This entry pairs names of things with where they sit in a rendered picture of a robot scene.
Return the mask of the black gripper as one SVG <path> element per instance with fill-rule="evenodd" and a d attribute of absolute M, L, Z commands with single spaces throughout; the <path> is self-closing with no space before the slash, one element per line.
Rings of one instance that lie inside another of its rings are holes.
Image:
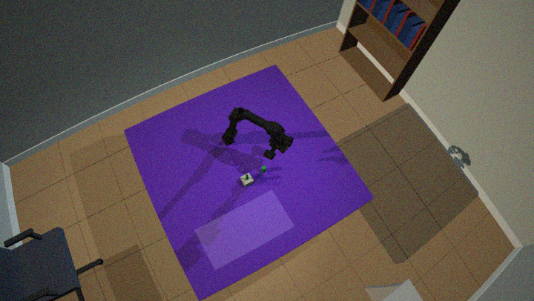
<path fill-rule="evenodd" d="M 272 160 L 272 159 L 275 157 L 275 155 L 276 155 L 276 154 L 274 153 L 275 150 L 276 150 L 276 149 L 275 149 L 275 146 L 276 146 L 276 145 L 279 145 L 280 142 L 273 143 L 273 142 L 271 141 L 271 139 L 269 140 L 269 142 L 270 142 L 269 146 L 271 146 L 272 149 L 271 149 L 271 150 L 266 149 L 266 151 L 264 152 L 263 155 L 264 155 L 264 157 L 266 157 L 266 158 Z"/>

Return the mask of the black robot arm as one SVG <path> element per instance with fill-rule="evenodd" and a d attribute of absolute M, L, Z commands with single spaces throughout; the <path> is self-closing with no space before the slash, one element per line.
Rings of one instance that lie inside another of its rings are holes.
<path fill-rule="evenodd" d="M 294 138 L 284 134 L 285 129 L 280 123 L 265 120 L 252 113 L 249 109 L 242 109 L 241 107 L 234 108 L 229 116 L 229 126 L 222 136 L 226 145 L 230 145 L 234 142 L 234 137 L 237 135 L 238 131 L 236 129 L 237 122 L 244 119 L 265 129 L 266 133 L 270 135 L 270 139 L 273 143 L 280 142 L 279 145 L 275 146 L 275 149 L 278 149 L 281 153 L 285 153 L 286 150 L 291 147 Z"/>

